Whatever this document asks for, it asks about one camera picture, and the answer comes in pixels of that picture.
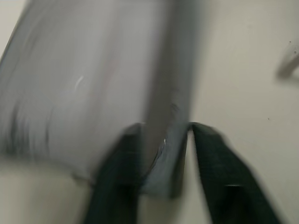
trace beige wall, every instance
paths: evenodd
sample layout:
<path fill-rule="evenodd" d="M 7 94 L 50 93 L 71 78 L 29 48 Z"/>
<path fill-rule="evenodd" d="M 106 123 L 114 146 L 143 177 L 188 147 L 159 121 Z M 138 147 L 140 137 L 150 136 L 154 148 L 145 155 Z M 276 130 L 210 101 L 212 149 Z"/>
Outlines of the beige wall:
<path fill-rule="evenodd" d="M 24 6 L 0 0 L 0 51 Z M 280 82 L 285 55 L 299 52 L 297 0 L 210 0 L 202 5 L 192 119 L 218 128 L 253 168 L 285 223 L 299 220 L 299 84 Z M 188 147 L 184 195 L 142 197 L 142 223 L 208 223 Z M 0 170 L 0 222 L 72 224 L 88 188 L 49 168 Z"/>

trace gray fabric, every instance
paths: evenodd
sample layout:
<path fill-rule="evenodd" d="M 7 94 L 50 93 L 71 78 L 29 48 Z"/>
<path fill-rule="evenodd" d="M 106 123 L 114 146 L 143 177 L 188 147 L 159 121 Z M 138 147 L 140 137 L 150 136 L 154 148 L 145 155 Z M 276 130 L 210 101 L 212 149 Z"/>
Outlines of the gray fabric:
<path fill-rule="evenodd" d="M 50 159 L 89 177 L 123 130 L 149 116 L 170 5 L 32 1 L 1 61 L 1 151 Z"/>
<path fill-rule="evenodd" d="M 194 0 L 33 0 L 0 64 L 0 151 L 93 179 L 143 123 L 143 192 L 170 195 L 188 127 Z"/>

